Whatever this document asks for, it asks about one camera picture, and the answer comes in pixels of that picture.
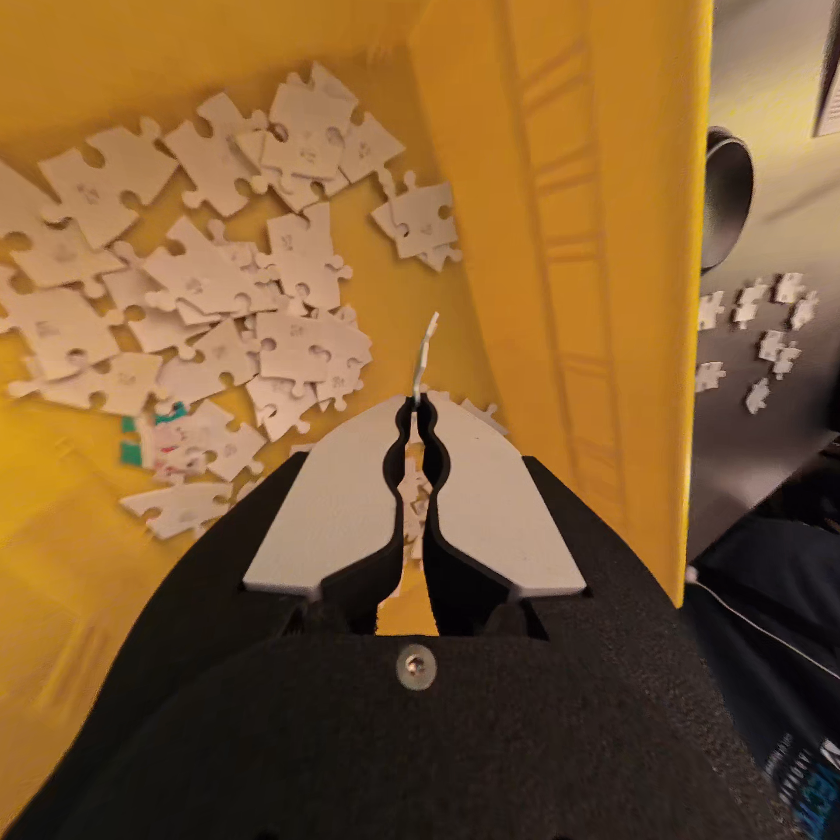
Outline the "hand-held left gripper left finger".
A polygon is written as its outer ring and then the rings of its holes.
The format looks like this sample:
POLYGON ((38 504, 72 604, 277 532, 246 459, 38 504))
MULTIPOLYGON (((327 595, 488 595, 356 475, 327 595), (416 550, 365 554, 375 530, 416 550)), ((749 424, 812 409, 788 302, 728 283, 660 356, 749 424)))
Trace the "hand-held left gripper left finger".
POLYGON ((405 448, 414 401, 393 396, 336 426, 305 454, 244 576, 251 592, 374 614, 403 574, 405 448))

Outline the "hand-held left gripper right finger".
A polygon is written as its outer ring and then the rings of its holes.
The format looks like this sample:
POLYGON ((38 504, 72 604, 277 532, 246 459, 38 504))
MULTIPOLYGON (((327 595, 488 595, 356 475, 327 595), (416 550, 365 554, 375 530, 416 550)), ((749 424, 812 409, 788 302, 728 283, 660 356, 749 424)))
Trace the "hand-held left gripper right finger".
POLYGON ((503 434, 427 392, 421 438, 431 487, 423 570, 436 625, 484 626, 499 606, 585 592, 527 460, 503 434))

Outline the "pile of puzzle pieces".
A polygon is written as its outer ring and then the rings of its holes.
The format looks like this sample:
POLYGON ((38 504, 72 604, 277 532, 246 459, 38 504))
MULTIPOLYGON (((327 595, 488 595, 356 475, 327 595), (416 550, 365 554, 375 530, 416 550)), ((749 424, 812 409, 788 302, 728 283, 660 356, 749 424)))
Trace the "pile of puzzle pieces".
POLYGON ((432 382, 497 409, 455 244, 400 260, 375 180, 408 152, 437 174, 414 68, 399 50, 328 63, 360 94, 329 133, 343 165, 280 204, 264 110, 225 92, 178 102, 163 132, 53 126, 2 136, 2 564, 83 570, 152 538, 200 535, 317 431, 401 391, 432 310, 432 382))

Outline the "yellow plastic bin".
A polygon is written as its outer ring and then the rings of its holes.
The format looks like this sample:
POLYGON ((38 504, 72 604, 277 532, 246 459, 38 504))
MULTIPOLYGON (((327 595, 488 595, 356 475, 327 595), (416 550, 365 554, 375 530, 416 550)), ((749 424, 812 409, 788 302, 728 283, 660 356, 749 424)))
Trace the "yellow plastic bin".
POLYGON ((641 673, 682 603, 700 282, 709 2, 2 2, 2 136, 225 91, 264 110, 300 213, 341 165, 361 95, 328 63, 414 68, 437 174, 375 180, 400 260, 453 243, 497 409, 586 582, 438 626, 424 574, 421 404, 405 448, 402 578, 350 621, 244 576, 312 447, 200 535, 115 565, 2 564, 2 838, 547 837, 581 817, 688 827, 725 792, 641 673))

